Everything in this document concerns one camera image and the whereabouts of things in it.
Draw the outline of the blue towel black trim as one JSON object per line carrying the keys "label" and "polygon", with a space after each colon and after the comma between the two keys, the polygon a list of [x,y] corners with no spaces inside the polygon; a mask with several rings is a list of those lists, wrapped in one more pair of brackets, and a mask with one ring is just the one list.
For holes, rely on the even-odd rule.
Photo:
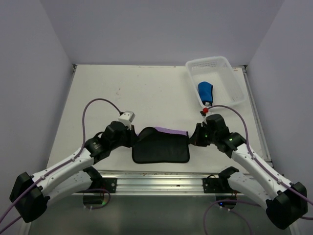
{"label": "blue towel black trim", "polygon": [[200,100],[204,106],[213,105],[213,85],[208,82],[201,82],[198,84],[198,93]]}

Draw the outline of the purple towel black trim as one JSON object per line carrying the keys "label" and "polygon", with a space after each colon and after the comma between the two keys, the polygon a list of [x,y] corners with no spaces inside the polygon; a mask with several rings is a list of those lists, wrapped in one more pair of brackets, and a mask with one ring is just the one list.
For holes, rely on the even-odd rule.
{"label": "purple towel black trim", "polygon": [[187,163],[190,160],[188,132],[146,127],[137,135],[132,159],[137,164]]}

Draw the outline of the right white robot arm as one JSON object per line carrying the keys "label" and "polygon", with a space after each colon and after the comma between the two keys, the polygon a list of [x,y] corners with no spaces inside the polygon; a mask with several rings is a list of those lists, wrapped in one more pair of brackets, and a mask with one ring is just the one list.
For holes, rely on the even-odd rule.
{"label": "right white robot arm", "polygon": [[270,167],[252,151],[246,138],[230,132],[221,115],[207,116],[198,123],[190,143],[201,147],[213,144],[241,165],[253,178],[247,178],[230,166],[218,174],[219,189],[223,192],[235,190],[253,200],[266,211],[277,228],[284,230],[307,213],[305,186],[300,182],[292,183]]}

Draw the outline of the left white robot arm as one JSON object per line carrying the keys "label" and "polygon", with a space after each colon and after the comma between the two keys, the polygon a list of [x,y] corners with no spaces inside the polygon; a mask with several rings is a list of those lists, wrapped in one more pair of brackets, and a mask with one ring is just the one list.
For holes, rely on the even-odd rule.
{"label": "left white robot arm", "polygon": [[118,147],[132,147],[137,135],[132,124],[113,121],[100,137],[87,140],[82,148],[75,153],[41,172],[29,175],[20,174],[14,183],[9,196],[12,205],[18,211],[24,222],[32,222],[39,218],[47,209],[49,196],[57,186],[74,174],[107,158]]}

